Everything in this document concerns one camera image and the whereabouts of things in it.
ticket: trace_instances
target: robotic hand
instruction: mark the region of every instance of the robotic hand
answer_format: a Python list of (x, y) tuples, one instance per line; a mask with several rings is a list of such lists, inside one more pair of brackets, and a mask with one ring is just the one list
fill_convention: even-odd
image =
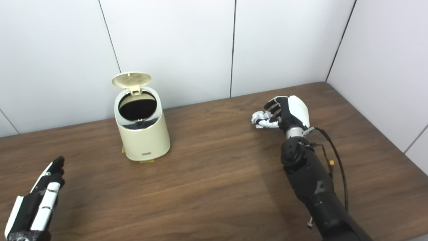
[[(252, 123), (257, 128), (279, 128), (285, 133), (281, 163), (294, 193), (312, 216), (308, 225), (311, 227), (315, 222), (323, 241), (373, 241), (348, 213), (346, 179), (339, 154), (324, 130), (310, 127), (305, 103), (296, 96), (277, 96), (264, 109), (265, 112), (253, 114)], [(319, 130), (326, 137), (336, 154), (344, 181), (345, 206), (334, 191), (334, 162), (327, 159), (324, 151), (328, 173), (313, 149), (319, 145), (305, 138), (313, 130)]]
[(7, 241), (51, 240), (48, 228), (58, 192), (65, 184), (63, 166), (64, 158), (56, 158), (39, 176), (30, 193), (16, 198), (4, 232)]

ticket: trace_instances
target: open lid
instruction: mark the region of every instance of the open lid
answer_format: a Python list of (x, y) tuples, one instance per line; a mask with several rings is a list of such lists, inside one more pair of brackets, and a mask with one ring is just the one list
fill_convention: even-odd
[(140, 86), (146, 85), (152, 78), (150, 75), (141, 72), (125, 72), (116, 75), (111, 81), (115, 86), (129, 88), (131, 95), (141, 94)]

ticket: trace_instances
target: robot finger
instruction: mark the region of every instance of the robot finger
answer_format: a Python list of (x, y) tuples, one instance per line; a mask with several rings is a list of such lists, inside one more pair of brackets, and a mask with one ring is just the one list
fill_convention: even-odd
[(63, 167), (64, 167), (64, 157), (60, 156), (52, 162), (52, 165), (49, 167), (48, 172), (51, 174), (55, 174), (60, 172)]
[(269, 100), (264, 106), (263, 109), (268, 110), (270, 109), (273, 105), (277, 104), (278, 102), (276, 102), (276, 97), (274, 97), (273, 99)]
[(280, 110), (281, 110), (281, 105), (277, 103), (277, 104), (271, 106), (267, 111), (269, 111), (272, 115), (275, 115), (275, 112), (280, 111)]

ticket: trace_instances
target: cream trash can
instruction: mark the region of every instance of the cream trash can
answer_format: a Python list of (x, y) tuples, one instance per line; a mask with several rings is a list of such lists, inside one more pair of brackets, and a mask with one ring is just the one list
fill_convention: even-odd
[(114, 117), (126, 157), (149, 161), (165, 155), (170, 146), (161, 100), (155, 90), (143, 87), (151, 77), (140, 72), (126, 72), (112, 83), (125, 88), (114, 102)]

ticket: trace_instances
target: black cable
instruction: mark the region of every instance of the black cable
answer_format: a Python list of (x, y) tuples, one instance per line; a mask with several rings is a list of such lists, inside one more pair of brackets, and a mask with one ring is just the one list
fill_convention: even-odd
[(331, 148), (333, 148), (334, 154), (336, 155), (337, 162), (339, 163), (340, 172), (342, 174), (342, 180), (343, 180), (343, 190), (345, 193), (345, 209), (348, 210), (349, 207), (349, 201), (348, 201), (348, 184), (346, 183), (346, 176), (345, 176), (345, 170), (343, 169), (342, 160), (340, 160), (339, 153), (337, 152), (336, 147), (333, 144), (333, 141), (328, 136), (327, 132), (325, 130), (320, 129), (318, 127), (314, 127), (315, 130), (321, 132), (321, 134), (328, 140), (328, 142), (331, 145)]
[(328, 175), (330, 176), (331, 179), (333, 179), (333, 166), (330, 165), (330, 159), (327, 157), (327, 152), (325, 151), (324, 145), (323, 144), (316, 144), (316, 143), (311, 143), (310, 148), (314, 148), (317, 146), (321, 146), (322, 147), (322, 151), (324, 152), (324, 159), (327, 162), (327, 166), (328, 166), (328, 170), (330, 171), (328, 173)]

